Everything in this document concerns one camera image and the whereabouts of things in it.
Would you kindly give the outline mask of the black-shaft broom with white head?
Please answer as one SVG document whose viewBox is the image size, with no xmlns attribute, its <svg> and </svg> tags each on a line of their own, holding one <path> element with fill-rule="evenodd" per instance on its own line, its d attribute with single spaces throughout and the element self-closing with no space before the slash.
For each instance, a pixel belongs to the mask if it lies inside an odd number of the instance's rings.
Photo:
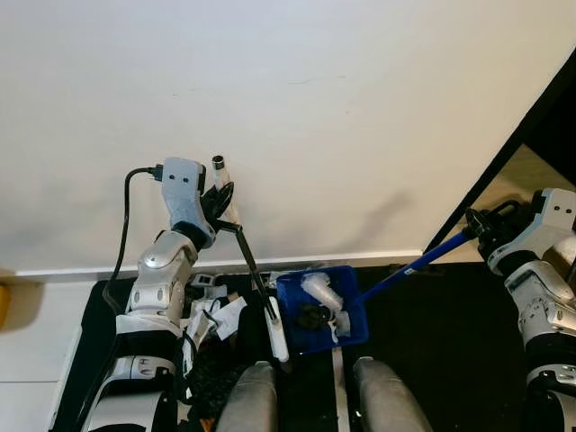
<svg viewBox="0 0 576 432">
<path fill-rule="evenodd" d="M 227 182 L 231 182 L 224 156 L 214 156 L 212 158 L 212 168 L 214 186 L 223 186 Z M 239 217 L 239 211 L 235 209 L 233 202 L 231 202 L 229 209 L 227 209 L 226 212 L 220 213 L 220 217 L 215 221 L 215 228 L 217 229 L 219 221 L 234 222 L 236 225 L 243 226 L 241 218 Z M 244 228 L 238 234 L 233 235 L 238 242 L 244 263 L 247 265 L 248 276 L 250 276 L 252 284 L 252 292 L 256 293 L 256 297 L 258 297 L 260 303 L 262 303 L 272 355 L 280 364 L 287 364 L 289 358 L 291 358 L 291 354 L 289 354 L 287 341 L 285 341 L 283 318 L 281 318 L 280 311 L 277 309 L 276 298 L 268 291 L 267 282 L 262 276 L 262 273 L 258 271 L 255 256 L 252 254 L 252 250 L 248 245 Z"/>
</svg>

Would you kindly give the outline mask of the blue long-handled dustpan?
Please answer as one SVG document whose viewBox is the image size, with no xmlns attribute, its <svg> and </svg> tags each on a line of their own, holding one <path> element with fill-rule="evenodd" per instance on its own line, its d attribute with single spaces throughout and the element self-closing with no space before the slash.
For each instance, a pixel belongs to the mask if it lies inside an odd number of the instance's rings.
<svg viewBox="0 0 576 432">
<path fill-rule="evenodd" d="M 273 280 L 274 288 L 277 305 L 280 306 L 281 317 L 283 317 L 283 332 L 289 354 L 306 355 L 367 342 L 369 340 L 369 322 L 367 322 L 365 306 L 367 300 L 378 293 L 389 291 L 396 284 L 407 279 L 409 275 L 423 270 L 428 264 L 436 262 L 440 257 L 463 246 L 464 243 L 472 241 L 472 239 L 472 236 L 465 230 L 453 235 L 440 246 L 433 247 L 431 251 L 417 258 L 415 262 L 408 263 L 400 270 L 391 273 L 369 291 L 362 291 L 356 271 L 349 265 L 322 267 L 318 270 L 301 270 L 277 276 Z M 328 273 L 335 293 L 343 299 L 345 312 L 333 313 L 330 330 L 327 328 L 324 330 L 306 330 L 297 328 L 293 324 L 302 303 L 320 305 L 302 288 L 303 277 L 313 272 Z"/>
</svg>

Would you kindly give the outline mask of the black floor mat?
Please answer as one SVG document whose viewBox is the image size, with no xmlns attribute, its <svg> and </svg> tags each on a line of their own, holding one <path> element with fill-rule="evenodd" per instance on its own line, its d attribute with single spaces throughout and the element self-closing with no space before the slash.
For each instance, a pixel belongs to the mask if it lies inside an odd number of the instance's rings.
<svg viewBox="0 0 576 432">
<path fill-rule="evenodd" d="M 73 432 L 82 399 L 113 344 L 113 316 L 100 283 L 86 299 L 78 349 L 68 364 L 62 401 L 41 432 Z M 432 265 L 365 304 L 369 341 L 343 349 L 346 371 L 362 356 L 386 363 L 416 396 L 436 432 L 521 429 L 527 357 L 518 309 L 503 279 L 479 263 Z M 238 354 L 245 366 L 274 361 L 259 313 L 243 312 Z M 280 432 L 337 432 L 332 356 L 295 357 L 277 374 Z"/>
</svg>

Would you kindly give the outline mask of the small white grey box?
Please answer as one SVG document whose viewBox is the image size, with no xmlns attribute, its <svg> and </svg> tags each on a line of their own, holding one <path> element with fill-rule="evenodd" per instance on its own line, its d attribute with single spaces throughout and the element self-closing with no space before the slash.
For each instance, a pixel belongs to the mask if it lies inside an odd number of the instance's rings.
<svg viewBox="0 0 576 432">
<path fill-rule="evenodd" d="M 217 299 L 217 297 L 225 296 L 228 292 L 227 285 L 219 280 L 218 274 L 196 273 L 191 276 L 187 285 L 188 292 L 195 299 L 202 297 Z"/>
</svg>

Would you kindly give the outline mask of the open cardboard trash box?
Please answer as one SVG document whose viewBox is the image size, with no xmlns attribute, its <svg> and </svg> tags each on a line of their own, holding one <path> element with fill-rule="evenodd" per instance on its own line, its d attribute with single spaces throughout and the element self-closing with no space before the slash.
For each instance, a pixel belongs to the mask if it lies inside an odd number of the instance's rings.
<svg viewBox="0 0 576 432">
<path fill-rule="evenodd" d="M 573 284 L 573 263 L 576 259 L 576 238 L 569 236 L 548 248 L 544 252 L 544 260 L 550 263 L 558 271 L 562 279 Z"/>
</svg>

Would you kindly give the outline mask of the white crumpled paper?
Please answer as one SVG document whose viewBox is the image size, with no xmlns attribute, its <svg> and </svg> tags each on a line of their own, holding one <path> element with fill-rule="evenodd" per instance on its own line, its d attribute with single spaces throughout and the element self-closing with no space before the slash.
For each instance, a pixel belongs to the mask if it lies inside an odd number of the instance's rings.
<svg viewBox="0 0 576 432">
<path fill-rule="evenodd" d="M 234 301 L 227 301 L 227 297 L 213 300 L 197 300 L 191 303 L 190 318 L 186 322 L 184 333 L 198 347 L 207 340 L 215 337 L 227 340 L 231 334 L 239 329 L 241 312 L 247 306 L 243 297 Z"/>
</svg>

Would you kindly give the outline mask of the crumpled clear plastic bottle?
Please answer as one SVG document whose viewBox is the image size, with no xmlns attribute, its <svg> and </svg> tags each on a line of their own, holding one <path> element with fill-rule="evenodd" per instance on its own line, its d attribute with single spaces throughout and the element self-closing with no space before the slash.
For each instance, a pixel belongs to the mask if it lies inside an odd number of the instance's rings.
<svg viewBox="0 0 576 432">
<path fill-rule="evenodd" d="M 301 288 L 320 305 L 328 308 L 334 314 L 345 312 L 343 299 L 333 288 L 332 279 L 328 273 L 313 272 L 301 278 Z"/>
</svg>

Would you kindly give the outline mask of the black crumpled trash lump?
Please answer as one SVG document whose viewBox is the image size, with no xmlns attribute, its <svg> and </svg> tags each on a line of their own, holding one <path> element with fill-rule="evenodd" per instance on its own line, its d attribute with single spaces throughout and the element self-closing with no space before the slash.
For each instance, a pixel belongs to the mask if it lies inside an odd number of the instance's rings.
<svg viewBox="0 0 576 432">
<path fill-rule="evenodd" d="M 328 306 L 302 303 L 293 324 L 297 328 L 306 329 L 310 332 L 320 332 L 324 329 L 332 329 L 332 320 L 333 312 Z"/>
</svg>

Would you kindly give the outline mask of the grey left robot leg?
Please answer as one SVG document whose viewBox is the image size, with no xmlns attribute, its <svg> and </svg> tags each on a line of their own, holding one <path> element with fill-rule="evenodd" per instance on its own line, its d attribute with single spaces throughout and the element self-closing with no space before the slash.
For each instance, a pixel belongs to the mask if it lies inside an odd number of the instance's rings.
<svg viewBox="0 0 576 432">
<path fill-rule="evenodd" d="M 228 395 L 213 432 L 277 432 L 275 378 L 271 363 L 248 366 Z"/>
</svg>

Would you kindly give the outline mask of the grey robot leg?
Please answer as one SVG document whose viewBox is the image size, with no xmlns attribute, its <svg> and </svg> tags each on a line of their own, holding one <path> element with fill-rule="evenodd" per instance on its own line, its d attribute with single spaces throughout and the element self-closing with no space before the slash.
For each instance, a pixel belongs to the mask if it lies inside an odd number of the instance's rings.
<svg viewBox="0 0 576 432">
<path fill-rule="evenodd" d="M 213 432 L 277 432 L 275 378 L 271 363 L 248 366 L 228 395 Z"/>
<path fill-rule="evenodd" d="M 386 363 L 362 356 L 353 372 L 363 432 L 433 432 L 415 395 Z"/>
</svg>

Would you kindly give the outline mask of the white tape strip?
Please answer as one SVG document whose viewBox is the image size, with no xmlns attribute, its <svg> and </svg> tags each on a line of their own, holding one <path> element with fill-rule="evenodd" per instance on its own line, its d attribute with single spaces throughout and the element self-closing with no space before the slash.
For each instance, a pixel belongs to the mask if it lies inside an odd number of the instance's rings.
<svg viewBox="0 0 576 432">
<path fill-rule="evenodd" d="M 330 350 L 330 357 L 332 357 L 337 432 L 351 432 L 351 421 L 348 415 L 345 362 L 343 362 L 342 349 L 333 348 Z"/>
</svg>

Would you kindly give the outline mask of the grey right robot leg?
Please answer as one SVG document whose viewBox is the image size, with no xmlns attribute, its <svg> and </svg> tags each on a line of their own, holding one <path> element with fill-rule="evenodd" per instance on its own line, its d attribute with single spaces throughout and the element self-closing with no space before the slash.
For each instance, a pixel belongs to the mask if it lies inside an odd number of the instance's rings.
<svg viewBox="0 0 576 432">
<path fill-rule="evenodd" d="M 363 432 L 433 432 L 415 395 L 386 363 L 362 356 L 353 372 Z"/>
</svg>

